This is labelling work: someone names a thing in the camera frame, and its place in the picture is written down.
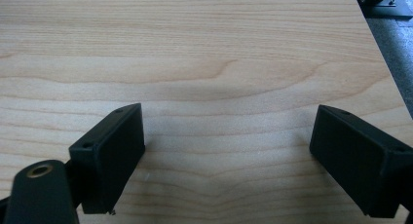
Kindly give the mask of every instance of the wooden table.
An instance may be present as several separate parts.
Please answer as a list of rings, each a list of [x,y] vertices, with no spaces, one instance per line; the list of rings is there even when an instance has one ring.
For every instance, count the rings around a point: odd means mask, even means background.
[[[371,219],[309,153],[319,104],[413,145],[356,0],[0,0],[0,196],[111,110],[141,102],[147,152],[81,223]]]

